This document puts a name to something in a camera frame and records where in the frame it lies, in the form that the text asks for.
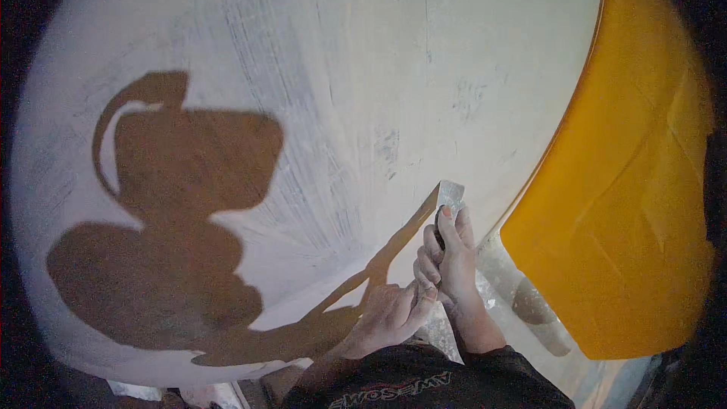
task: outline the sanded surface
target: sanded surface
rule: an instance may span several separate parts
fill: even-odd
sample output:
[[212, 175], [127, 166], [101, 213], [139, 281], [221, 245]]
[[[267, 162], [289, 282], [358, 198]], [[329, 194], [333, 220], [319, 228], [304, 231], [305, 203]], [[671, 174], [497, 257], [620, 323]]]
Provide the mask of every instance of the sanded surface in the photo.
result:
[[[187, 340], [240, 341], [229, 328], [242, 326], [256, 332], [246, 349], [256, 354], [224, 365], [289, 359], [266, 349], [267, 332], [300, 321], [364, 269], [441, 178], [467, 186], [475, 233], [488, 231], [563, 115], [598, 3], [65, 0], [29, 73], [12, 155], [17, 254], [51, 352], [88, 373], [150, 386], [280, 366], [201, 367], [191, 362], [201, 348]], [[101, 127], [96, 155], [94, 132], [114, 96], [170, 71], [188, 77], [172, 99], [183, 113], [165, 118], [166, 102], [128, 98]], [[150, 112], [150, 101], [164, 105]], [[256, 122], [279, 136], [236, 141]], [[275, 158], [251, 156], [276, 142]], [[274, 167], [249, 181], [261, 203], [244, 199], [248, 181], [233, 183], [256, 165], [268, 168], [257, 175]], [[63, 240], [79, 230], [81, 238]], [[89, 250], [103, 253], [79, 256]], [[143, 267], [133, 264], [140, 253], [151, 256]], [[411, 280], [413, 258], [397, 259], [389, 280]], [[169, 269], [174, 262], [188, 271]], [[109, 277], [124, 268], [126, 279]], [[157, 283], [175, 289], [145, 290]], [[99, 296], [105, 320], [79, 317], [70, 292]], [[155, 314], [134, 309], [143, 297]], [[122, 331], [114, 309], [126, 317]], [[321, 321], [285, 337], [315, 349], [344, 328]]]

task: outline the person's left hand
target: person's left hand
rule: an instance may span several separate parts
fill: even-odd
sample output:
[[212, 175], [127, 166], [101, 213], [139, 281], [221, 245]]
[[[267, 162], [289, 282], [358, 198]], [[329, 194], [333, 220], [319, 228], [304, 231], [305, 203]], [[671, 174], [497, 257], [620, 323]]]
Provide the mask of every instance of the person's left hand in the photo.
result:
[[337, 355], [360, 359], [384, 347], [400, 344], [427, 321], [436, 300], [437, 288], [428, 279], [415, 279], [406, 287], [376, 287], [359, 322], [336, 347]]

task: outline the hand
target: hand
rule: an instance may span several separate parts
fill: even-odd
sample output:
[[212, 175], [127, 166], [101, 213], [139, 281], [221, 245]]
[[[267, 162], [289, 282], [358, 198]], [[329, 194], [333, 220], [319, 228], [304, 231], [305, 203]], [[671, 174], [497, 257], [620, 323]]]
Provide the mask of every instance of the hand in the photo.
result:
[[438, 299], [444, 304], [480, 301], [475, 286], [475, 240], [470, 210], [463, 207], [454, 220], [450, 207], [445, 205], [438, 215], [444, 251], [434, 237], [434, 225], [426, 226], [424, 246], [417, 251], [413, 264], [414, 276], [429, 279], [435, 285], [441, 282]]
[[376, 287], [359, 322], [334, 353], [346, 359], [360, 359], [400, 344], [427, 321], [436, 299], [437, 288], [426, 279], [415, 279], [406, 287]]

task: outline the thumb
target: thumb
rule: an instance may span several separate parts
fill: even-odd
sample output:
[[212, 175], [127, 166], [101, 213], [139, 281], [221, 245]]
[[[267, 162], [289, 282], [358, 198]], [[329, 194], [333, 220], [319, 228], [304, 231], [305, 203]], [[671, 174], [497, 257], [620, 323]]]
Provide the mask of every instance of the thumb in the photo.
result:
[[434, 305], [437, 302], [437, 287], [432, 284], [428, 279], [420, 281], [420, 285], [424, 289], [423, 295], [414, 305], [412, 311], [409, 313], [409, 318], [402, 325], [403, 330], [406, 331], [407, 336], [411, 336], [414, 332], [419, 329], [424, 323], [427, 322], [429, 314], [434, 309]]
[[452, 209], [449, 205], [444, 205], [439, 209], [439, 213], [437, 214], [437, 227], [444, 240], [444, 247], [446, 249], [459, 248], [462, 244], [462, 239], [459, 238], [457, 228], [454, 226]]

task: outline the orange fiberglass part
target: orange fiberglass part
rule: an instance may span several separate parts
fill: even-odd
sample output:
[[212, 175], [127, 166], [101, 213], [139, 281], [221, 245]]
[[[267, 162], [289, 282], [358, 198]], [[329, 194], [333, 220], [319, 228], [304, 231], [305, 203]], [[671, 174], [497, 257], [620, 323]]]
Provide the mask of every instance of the orange fiberglass part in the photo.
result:
[[710, 282], [712, 105], [669, 0], [602, 0], [591, 54], [504, 247], [591, 359], [683, 344]]

